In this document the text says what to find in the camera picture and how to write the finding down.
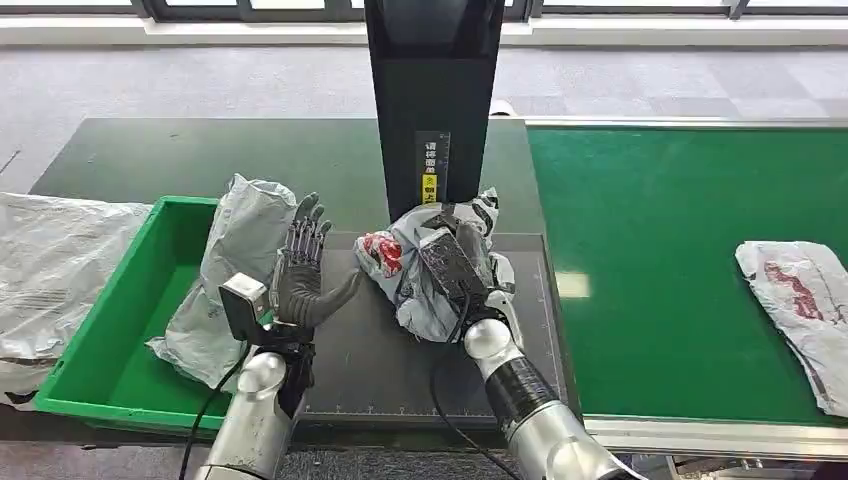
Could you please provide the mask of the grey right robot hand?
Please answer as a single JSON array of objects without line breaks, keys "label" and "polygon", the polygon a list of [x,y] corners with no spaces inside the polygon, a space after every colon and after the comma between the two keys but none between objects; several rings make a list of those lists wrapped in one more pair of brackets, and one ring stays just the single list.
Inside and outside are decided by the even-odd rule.
[{"label": "grey right robot hand", "polygon": [[481,203],[443,204],[441,211],[426,220],[422,226],[430,229],[447,227],[468,256],[483,284],[487,287],[495,285],[489,256],[489,236],[495,226],[495,217]]}]

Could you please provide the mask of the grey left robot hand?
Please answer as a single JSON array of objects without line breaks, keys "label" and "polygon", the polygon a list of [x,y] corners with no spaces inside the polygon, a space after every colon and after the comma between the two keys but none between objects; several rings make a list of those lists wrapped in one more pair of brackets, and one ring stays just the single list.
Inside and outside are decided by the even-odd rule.
[{"label": "grey left robot hand", "polygon": [[332,228],[332,223],[322,218],[323,213],[319,194],[306,195],[278,251],[271,285],[278,323],[313,329],[347,304],[362,281],[362,272],[355,269],[334,289],[322,290],[323,252]]}]

